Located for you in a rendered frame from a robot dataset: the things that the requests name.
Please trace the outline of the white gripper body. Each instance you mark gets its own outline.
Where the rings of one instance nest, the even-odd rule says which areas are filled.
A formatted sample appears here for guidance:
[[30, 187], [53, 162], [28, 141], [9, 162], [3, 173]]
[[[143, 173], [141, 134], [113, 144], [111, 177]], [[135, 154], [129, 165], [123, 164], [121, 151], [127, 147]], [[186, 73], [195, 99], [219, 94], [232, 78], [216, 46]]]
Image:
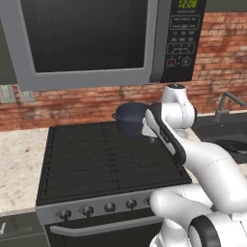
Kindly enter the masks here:
[[143, 119], [143, 127], [142, 127], [142, 130], [141, 130], [141, 134], [143, 136], [149, 137], [150, 138], [150, 141], [152, 143], [154, 143], [155, 140], [157, 139], [156, 134], [147, 125], [146, 119]]

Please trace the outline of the dark blue pot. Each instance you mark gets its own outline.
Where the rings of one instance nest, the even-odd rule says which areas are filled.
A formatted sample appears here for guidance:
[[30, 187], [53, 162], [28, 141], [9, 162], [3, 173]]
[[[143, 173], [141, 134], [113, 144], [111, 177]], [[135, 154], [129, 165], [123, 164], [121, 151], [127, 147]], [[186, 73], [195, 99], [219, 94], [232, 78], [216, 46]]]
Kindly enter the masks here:
[[141, 135], [143, 119], [149, 106], [142, 102], [129, 102], [121, 104], [112, 117], [117, 122], [118, 130], [127, 136], [136, 137]]

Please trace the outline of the black and grey stove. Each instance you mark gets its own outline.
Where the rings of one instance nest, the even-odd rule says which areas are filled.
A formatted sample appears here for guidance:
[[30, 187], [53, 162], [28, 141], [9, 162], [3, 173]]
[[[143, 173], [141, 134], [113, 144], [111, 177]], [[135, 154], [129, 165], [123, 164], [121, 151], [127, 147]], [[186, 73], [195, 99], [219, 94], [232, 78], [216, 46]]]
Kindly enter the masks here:
[[[80, 209], [92, 206], [97, 223], [114, 223], [155, 216], [146, 198], [158, 188], [191, 181], [159, 140], [127, 137], [114, 122], [52, 126], [36, 200], [36, 212], [45, 227], [65, 222], [61, 209], [71, 211], [68, 221], [89, 219]], [[137, 206], [126, 207], [134, 199]], [[114, 203], [116, 210], [104, 206]]]

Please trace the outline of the dark sink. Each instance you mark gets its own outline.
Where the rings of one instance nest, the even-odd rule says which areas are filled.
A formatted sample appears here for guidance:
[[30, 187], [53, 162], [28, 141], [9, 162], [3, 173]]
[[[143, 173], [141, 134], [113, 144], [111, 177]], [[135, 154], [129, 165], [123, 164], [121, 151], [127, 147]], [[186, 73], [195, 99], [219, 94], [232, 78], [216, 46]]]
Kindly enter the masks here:
[[237, 164], [247, 164], [247, 112], [223, 115], [219, 122], [198, 117], [192, 130], [201, 141], [224, 148]]

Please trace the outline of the grey tap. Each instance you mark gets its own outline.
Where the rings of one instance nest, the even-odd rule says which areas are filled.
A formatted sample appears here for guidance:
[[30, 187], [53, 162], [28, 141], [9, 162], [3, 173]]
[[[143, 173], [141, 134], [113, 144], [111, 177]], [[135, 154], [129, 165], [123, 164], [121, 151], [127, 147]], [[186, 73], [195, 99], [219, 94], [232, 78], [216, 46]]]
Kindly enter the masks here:
[[233, 100], [234, 102], [238, 103], [241, 107], [247, 106], [247, 103], [246, 102], [244, 102], [243, 100], [241, 100], [237, 96], [233, 95], [232, 93], [230, 93], [230, 92], [223, 93], [222, 94], [222, 97], [220, 99], [219, 107], [215, 111], [215, 115], [214, 115], [214, 120], [216, 122], [219, 122], [220, 121], [220, 117], [222, 115], [226, 115], [226, 114], [229, 114], [230, 113], [230, 109], [229, 108], [227, 108], [227, 109], [224, 108], [224, 104], [225, 104], [225, 101], [226, 101], [226, 98], [227, 97], [229, 99]]

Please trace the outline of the grey and black microwave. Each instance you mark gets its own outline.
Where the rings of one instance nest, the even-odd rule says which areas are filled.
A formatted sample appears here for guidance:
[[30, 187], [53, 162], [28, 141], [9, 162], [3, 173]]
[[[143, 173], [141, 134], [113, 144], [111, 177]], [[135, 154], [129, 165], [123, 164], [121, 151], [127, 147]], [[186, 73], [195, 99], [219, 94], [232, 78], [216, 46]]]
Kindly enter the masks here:
[[172, 0], [166, 55], [159, 82], [183, 82], [192, 78], [206, 0]]

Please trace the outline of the grey microwave door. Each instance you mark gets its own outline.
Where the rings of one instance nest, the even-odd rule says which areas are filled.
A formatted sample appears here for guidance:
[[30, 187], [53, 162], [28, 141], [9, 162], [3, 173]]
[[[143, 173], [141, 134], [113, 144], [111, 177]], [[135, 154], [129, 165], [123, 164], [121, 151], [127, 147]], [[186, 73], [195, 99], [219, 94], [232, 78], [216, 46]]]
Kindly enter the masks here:
[[22, 91], [151, 80], [158, 0], [0, 0]]

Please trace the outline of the black oven door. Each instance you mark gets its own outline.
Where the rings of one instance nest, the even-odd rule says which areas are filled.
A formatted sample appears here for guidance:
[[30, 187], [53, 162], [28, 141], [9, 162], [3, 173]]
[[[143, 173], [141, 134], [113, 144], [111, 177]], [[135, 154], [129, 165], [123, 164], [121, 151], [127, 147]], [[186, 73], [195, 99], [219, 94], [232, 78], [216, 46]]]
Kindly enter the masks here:
[[159, 232], [162, 225], [162, 223], [157, 223], [143, 227], [79, 237], [59, 235], [50, 231], [51, 226], [80, 229], [104, 224], [110, 223], [97, 223], [93, 218], [89, 218], [48, 225], [45, 227], [45, 230], [50, 247], [149, 247], [152, 238]]

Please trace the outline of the grey dishwasher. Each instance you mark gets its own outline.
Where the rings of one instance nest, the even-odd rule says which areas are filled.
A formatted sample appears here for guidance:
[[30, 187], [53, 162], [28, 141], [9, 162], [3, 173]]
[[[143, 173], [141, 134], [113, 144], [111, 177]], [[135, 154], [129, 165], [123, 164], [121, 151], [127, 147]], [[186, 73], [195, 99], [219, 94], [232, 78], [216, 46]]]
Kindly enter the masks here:
[[37, 214], [0, 217], [0, 247], [49, 247]]

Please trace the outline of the grey wall socket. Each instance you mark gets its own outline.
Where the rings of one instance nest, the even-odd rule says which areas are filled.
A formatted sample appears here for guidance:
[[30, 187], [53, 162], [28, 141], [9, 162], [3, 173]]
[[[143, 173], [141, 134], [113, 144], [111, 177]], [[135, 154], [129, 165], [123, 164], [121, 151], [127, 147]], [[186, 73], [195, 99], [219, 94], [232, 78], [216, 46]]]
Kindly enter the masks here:
[[33, 92], [20, 92], [19, 96], [21, 102], [34, 102], [36, 100]]
[[12, 85], [0, 85], [0, 100], [2, 103], [16, 103]]

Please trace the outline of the dark grey wall cupboard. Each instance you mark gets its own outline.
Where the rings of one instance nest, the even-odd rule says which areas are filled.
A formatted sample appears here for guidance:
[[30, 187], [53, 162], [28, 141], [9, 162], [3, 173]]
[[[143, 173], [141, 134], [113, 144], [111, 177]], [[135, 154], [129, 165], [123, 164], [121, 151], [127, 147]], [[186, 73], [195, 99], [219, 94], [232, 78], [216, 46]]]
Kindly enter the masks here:
[[206, 0], [206, 11], [211, 13], [247, 12], [247, 0]]
[[0, 20], [0, 85], [16, 84], [14, 67]]

